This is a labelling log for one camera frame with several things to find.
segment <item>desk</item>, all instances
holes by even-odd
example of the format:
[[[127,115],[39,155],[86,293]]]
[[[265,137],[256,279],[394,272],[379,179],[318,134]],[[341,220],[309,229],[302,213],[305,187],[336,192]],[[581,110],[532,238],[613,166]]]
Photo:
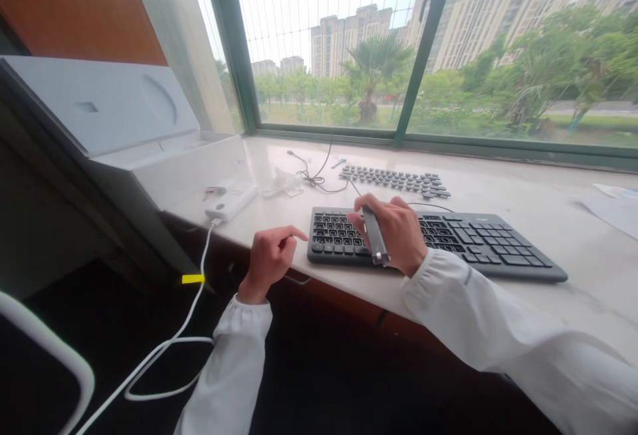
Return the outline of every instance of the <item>desk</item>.
[[[312,174],[319,170],[328,150],[328,144],[263,137],[246,137],[244,146],[247,168],[238,179],[252,180],[260,188],[270,181],[274,166],[290,172],[303,169],[301,161],[286,154],[289,149],[308,161]],[[597,193],[592,183],[638,187],[638,175],[333,145],[322,172],[327,189],[344,186],[344,180],[338,178],[343,165],[331,169],[342,157],[348,160],[347,164],[438,173],[452,197],[435,199],[435,204],[453,211],[501,216],[561,266],[570,279],[557,285],[495,282],[565,325],[594,334],[638,367],[638,241],[576,203],[579,198]],[[408,202],[426,202],[416,193],[356,184],[362,193],[373,192],[381,200],[401,195]],[[356,197],[352,187],[333,194],[305,187],[304,194],[294,198],[285,194],[271,199],[258,196],[215,232],[235,244],[250,247],[258,230],[293,224],[307,232],[313,206],[351,207]],[[207,228],[209,220],[204,209],[208,204],[203,201],[203,194],[196,194],[167,212]],[[426,206],[420,209],[437,211]],[[300,242],[292,263],[295,270],[414,320],[399,295],[403,279],[399,274],[314,265],[308,262],[306,251],[307,243]]]

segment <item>white sleeve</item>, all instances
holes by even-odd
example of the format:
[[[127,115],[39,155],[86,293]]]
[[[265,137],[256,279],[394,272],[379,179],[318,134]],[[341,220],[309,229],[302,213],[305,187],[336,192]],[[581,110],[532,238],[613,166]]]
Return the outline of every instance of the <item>white sleeve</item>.
[[[506,373],[564,434],[638,433],[638,371],[450,252],[429,249],[402,287],[412,314],[478,371]]]
[[[215,348],[175,427],[175,435],[239,435],[251,428],[264,371],[270,304],[229,302],[213,333]]]

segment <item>white power bank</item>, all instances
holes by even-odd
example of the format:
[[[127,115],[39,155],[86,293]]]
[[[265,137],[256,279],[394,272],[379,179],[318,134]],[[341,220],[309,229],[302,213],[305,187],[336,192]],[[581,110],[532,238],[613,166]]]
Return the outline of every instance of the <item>white power bank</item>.
[[[225,186],[227,192],[214,196],[205,210],[210,219],[220,218],[230,221],[248,202],[257,196],[257,186],[252,183],[231,183]]]

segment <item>left hand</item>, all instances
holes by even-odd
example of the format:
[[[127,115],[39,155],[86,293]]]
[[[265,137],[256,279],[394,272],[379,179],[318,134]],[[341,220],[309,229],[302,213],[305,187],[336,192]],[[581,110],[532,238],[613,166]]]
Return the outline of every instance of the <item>left hand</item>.
[[[237,300],[243,304],[263,304],[271,285],[286,275],[298,237],[308,237],[295,226],[266,229],[255,233],[248,274],[239,284]]]

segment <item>window frame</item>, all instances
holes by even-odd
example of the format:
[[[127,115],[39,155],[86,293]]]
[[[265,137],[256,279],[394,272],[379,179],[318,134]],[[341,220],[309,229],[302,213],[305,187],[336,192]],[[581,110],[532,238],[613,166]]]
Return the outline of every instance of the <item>window frame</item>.
[[[211,0],[223,50],[227,55],[229,74],[237,93],[239,113],[246,129],[245,134],[306,141],[333,139],[335,142],[349,145],[638,173],[638,149],[630,147],[407,133],[409,119],[425,73],[445,1],[429,0],[430,10],[427,12],[415,65],[396,129],[375,130],[261,122],[239,0]]]

